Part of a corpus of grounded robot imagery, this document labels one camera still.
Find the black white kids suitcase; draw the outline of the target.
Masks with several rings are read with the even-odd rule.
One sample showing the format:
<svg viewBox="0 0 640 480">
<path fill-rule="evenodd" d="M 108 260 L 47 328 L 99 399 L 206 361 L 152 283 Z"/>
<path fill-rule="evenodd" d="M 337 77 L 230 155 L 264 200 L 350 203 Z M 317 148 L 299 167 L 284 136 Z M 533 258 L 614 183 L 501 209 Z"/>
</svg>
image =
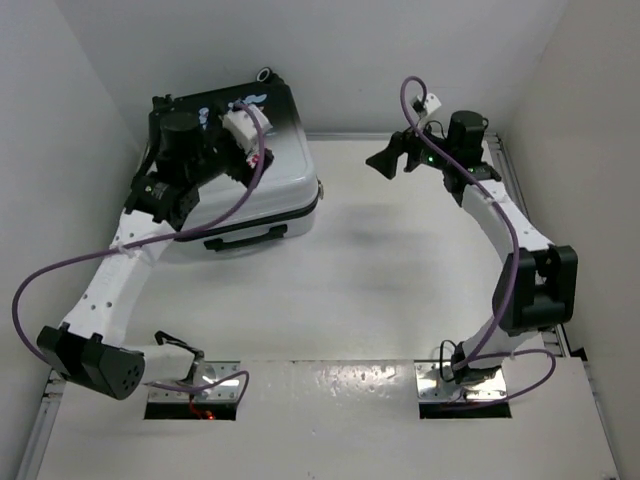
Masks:
<svg viewBox="0 0 640 480">
<path fill-rule="evenodd" d="M 157 131 L 159 117 L 170 110 L 194 113 L 201 127 L 211 128 L 214 108 L 230 108 L 236 102 L 256 105 L 270 121 L 272 128 L 265 134 L 265 145 L 274 160 L 234 215 L 213 229 L 174 241 L 163 254 L 168 262 L 257 248 L 304 235 L 313 226 L 323 187 L 292 91 L 270 67 L 261 68 L 249 83 L 180 97 L 154 96 L 148 132 Z"/>
</svg>

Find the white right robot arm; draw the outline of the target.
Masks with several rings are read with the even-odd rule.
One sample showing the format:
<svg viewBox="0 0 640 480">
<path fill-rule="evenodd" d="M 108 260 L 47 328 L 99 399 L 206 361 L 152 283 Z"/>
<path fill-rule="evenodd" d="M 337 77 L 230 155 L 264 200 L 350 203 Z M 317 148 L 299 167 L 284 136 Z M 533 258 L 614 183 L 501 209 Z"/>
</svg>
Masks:
<svg viewBox="0 0 640 480">
<path fill-rule="evenodd" d="M 366 159 L 367 166 L 391 180 L 401 155 L 405 172 L 421 165 L 443 174 L 446 191 L 480 226 L 502 262 L 491 299 L 492 314 L 480 330 L 456 345 L 444 380 L 473 384 L 489 378 L 504 357 L 544 329 L 573 315 L 578 255 L 541 234 L 509 196 L 497 170 L 483 159 L 488 127 L 479 113 L 451 115 L 444 137 L 425 125 L 392 134 L 387 146 Z"/>
</svg>

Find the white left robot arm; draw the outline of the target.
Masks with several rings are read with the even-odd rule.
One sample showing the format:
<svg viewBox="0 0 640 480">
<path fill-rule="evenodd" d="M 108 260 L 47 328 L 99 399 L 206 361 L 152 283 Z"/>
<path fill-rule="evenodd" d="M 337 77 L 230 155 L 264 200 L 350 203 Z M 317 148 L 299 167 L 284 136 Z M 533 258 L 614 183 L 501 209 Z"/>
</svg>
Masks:
<svg viewBox="0 0 640 480">
<path fill-rule="evenodd" d="M 66 382 L 123 400 L 141 384 L 175 386 L 193 375 L 200 351 L 160 336 L 128 346 L 126 332 L 152 269 L 171 243 L 208 230 L 249 199 L 273 160 L 265 135 L 272 125 L 255 105 L 234 105 L 204 126 L 197 114 L 162 115 L 130 186 L 111 245 L 80 300 L 57 327 L 45 327 L 37 346 Z M 226 175 L 241 183 L 240 199 L 202 227 L 184 227 L 199 190 Z"/>
</svg>

